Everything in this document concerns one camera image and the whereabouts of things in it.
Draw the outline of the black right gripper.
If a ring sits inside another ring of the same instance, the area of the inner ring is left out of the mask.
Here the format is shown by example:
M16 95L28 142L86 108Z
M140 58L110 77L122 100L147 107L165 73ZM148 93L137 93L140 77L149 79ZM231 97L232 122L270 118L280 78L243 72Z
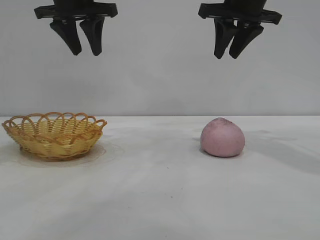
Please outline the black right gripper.
M221 59L226 48L229 55L237 59L242 51L264 30L261 25L249 25L238 31L234 20L250 23L279 24L282 15L276 11L264 9L265 0L225 0L222 3L201 3L198 15L214 18L215 46L214 56Z

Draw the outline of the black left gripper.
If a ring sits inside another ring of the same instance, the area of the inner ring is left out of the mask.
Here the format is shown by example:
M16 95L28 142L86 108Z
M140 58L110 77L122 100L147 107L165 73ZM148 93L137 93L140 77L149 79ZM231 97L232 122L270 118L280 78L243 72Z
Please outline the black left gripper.
M34 13L38 19L93 16L86 18L79 25L89 42L93 55L98 56L102 53L104 17L115 17L118 9L116 3L95 2L94 0L54 0L53 5L39 6L34 9ZM74 18L54 19L50 27L62 38L74 56L82 51Z

